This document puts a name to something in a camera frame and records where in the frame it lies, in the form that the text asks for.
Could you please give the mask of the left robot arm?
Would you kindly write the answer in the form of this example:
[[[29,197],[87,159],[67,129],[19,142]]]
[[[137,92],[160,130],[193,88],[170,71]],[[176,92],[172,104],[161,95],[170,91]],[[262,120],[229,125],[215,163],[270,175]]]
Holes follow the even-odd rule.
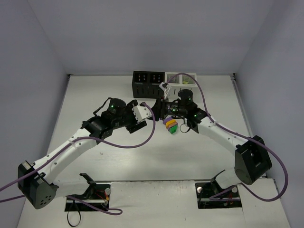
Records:
[[[24,161],[18,167],[18,188],[35,209],[41,209],[54,198],[76,195],[89,199],[95,194],[96,182],[86,173],[80,176],[86,180],[87,186],[80,180],[70,181],[63,185],[58,175],[74,160],[99,143],[105,142],[114,130],[126,128],[133,133],[146,126],[146,119],[154,119],[152,110],[145,104],[132,100],[126,104],[118,98],[108,98],[108,108],[101,114],[98,110],[93,117],[84,121],[81,127],[65,143],[43,158],[29,163]]]

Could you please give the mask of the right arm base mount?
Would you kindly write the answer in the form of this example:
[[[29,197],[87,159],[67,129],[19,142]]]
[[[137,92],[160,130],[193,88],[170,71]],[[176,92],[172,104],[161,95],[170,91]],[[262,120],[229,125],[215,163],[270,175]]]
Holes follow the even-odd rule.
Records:
[[[216,182],[215,178],[224,171],[219,172],[210,180],[195,182],[198,209],[231,209],[242,207],[237,187],[225,190]]]

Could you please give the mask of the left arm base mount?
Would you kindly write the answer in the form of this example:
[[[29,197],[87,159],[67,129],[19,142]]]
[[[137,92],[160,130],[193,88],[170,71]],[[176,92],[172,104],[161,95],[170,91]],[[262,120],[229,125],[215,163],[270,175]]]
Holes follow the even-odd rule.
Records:
[[[90,204],[103,211],[108,211],[111,194],[111,183],[95,181],[87,173],[81,173],[79,175],[86,180],[88,187],[83,194],[74,194],[72,197],[83,200],[87,204]],[[79,201],[66,199],[65,212],[69,211],[93,212],[95,210]]]

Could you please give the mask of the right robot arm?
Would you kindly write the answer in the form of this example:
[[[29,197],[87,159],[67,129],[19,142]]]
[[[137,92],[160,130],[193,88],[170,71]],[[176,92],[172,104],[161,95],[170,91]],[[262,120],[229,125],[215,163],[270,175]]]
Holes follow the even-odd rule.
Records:
[[[256,135],[244,139],[232,134],[231,130],[221,129],[193,101],[191,90],[180,90],[178,98],[173,102],[163,97],[157,98],[152,110],[156,118],[161,120],[169,115],[183,119],[191,130],[209,137],[234,156],[233,168],[221,171],[212,179],[213,184],[221,189],[240,183],[252,185],[272,167],[261,137]]]

